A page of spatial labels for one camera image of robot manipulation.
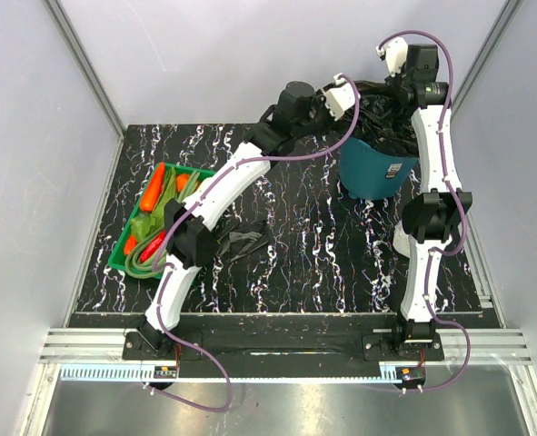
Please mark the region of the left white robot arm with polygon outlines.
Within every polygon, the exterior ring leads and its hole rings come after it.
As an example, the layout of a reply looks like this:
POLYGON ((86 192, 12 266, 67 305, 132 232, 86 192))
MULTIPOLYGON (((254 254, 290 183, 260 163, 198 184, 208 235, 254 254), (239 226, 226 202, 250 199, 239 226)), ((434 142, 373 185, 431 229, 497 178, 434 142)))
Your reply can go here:
POLYGON ((304 82, 289 83, 214 176, 186 199, 165 206, 166 236, 154 261, 162 277, 137 326, 143 348, 153 358, 173 351, 174 336, 167 331, 179 322, 195 276, 215 257, 219 243, 214 227, 225 210, 276 162, 288 158, 297 141, 328 133, 353 104, 353 90, 341 75, 319 90, 304 82))

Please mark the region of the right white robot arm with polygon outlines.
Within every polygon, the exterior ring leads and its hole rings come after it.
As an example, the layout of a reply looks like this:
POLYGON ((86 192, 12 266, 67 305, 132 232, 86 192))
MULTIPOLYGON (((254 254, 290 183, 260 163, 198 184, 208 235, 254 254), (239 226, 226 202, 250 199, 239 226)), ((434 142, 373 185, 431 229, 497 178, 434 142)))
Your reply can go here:
POLYGON ((389 347, 404 360, 439 347, 436 331, 436 286, 441 259, 452 247, 453 233, 465 232, 472 194, 462 188, 453 161, 451 92, 437 79, 436 45, 410 45, 395 37, 380 52, 387 63, 387 83, 411 116, 421 166, 420 190, 403 207, 401 226, 408 237, 406 290, 389 347))

